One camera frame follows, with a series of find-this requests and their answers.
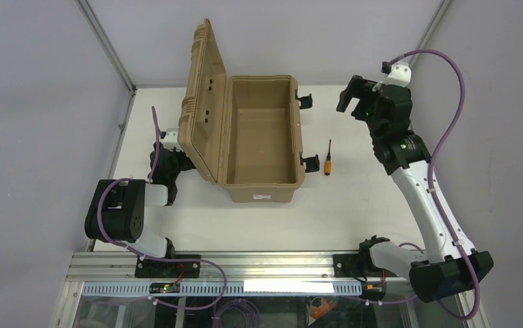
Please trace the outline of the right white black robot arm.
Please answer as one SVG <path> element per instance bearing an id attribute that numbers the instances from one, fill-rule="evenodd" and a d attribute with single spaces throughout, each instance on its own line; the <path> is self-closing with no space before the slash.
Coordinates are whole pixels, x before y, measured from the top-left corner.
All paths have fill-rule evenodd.
<path id="1" fill-rule="evenodd" d="M 410 128 L 410 89 L 377 85 L 354 75 L 340 93 L 336 110 L 346 111 L 353 98 L 358 104 L 351 115 L 366 123 L 375 157 L 406 199 L 426 252 L 415 254 L 389 238 L 373 236 L 360 243 L 357 259 L 347 273 L 361 277 L 390 271 L 405 278 L 425 303 L 472 290 L 490 272 L 494 261 L 488 251 L 477 251 L 468 240 L 436 178 L 429 174 L 431 155 Z"/>

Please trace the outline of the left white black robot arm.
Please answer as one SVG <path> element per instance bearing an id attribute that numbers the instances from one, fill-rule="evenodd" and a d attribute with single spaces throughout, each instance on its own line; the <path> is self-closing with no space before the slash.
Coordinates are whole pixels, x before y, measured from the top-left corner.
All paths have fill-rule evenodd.
<path id="1" fill-rule="evenodd" d="M 149 230 L 144 222 L 147 207 L 171 206 L 176 200 L 176 180 L 195 166 L 179 146 L 155 143 L 150 153 L 147 179 L 99 180 L 84 222 L 90 239 L 121 246 L 141 258 L 175 259 L 173 242 Z"/>

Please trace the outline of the orange black screwdriver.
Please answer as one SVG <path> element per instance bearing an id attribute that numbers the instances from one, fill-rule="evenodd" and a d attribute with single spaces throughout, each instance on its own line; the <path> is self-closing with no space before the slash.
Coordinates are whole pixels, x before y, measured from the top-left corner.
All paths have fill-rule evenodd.
<path id="1" fill-rule="evenodd" d="M 326 160 L 324 164 L 323 173 L 325 176 L 329 176 L 332 172 L 332 155 L 331 155 L 331 144 L 332 140 L 329 139 Z"/>

